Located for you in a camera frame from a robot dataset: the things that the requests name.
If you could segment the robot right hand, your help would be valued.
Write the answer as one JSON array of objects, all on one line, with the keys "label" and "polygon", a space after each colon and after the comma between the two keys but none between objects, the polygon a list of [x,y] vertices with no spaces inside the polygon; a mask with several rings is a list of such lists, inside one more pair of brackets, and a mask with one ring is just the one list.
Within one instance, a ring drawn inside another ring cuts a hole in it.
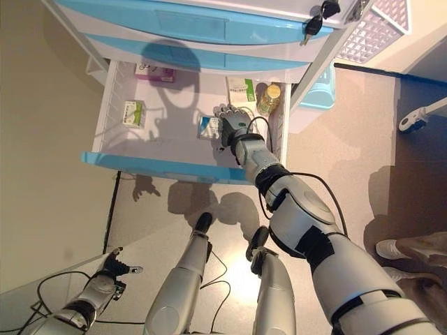
[{"label": "robot right hand", "polygon": [[231,104],[216,107],[214,115],[219,121],[222,147],[229,147],[235,137],[246,133],[251,122],[251,117],[244,110]]}]

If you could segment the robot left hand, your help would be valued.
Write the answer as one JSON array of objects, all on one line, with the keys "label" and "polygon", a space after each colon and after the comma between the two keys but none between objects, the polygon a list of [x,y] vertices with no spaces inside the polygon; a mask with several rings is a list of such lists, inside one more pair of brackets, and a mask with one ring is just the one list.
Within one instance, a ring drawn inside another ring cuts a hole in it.
[{"label": "robot left hand", "polygon": [[140,266],[129,266],[118,260],[118,255],[124,250],[122,246],[113,249],[103,263],[103,269],[109,271],[114,276],[125,274],[140,274],[143,268]]}]

